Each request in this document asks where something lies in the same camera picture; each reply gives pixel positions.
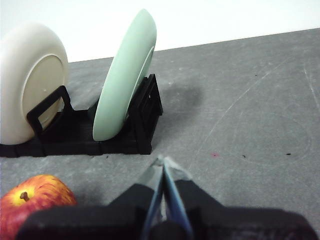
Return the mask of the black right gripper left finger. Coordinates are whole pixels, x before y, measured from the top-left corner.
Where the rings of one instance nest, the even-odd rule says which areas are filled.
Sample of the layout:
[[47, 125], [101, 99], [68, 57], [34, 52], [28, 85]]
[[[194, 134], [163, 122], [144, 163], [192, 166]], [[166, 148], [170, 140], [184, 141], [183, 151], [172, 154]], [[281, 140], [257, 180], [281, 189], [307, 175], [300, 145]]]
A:
[[139, 240], [158, 217], [162, 200], [162, 156], [108, 205], [56, 206], [31, 214], [18, 240]]

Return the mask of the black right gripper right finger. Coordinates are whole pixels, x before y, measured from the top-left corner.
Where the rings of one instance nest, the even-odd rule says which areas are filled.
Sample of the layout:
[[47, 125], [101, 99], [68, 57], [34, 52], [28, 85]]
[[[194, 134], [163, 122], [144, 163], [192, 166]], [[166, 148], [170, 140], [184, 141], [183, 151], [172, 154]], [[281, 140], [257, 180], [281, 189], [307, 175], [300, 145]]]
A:
[[301, 214], [280, 208], [225, 206], [199, 187], [170, 157], [163, 159], [173, 220], [193, 240], [311, 240]]

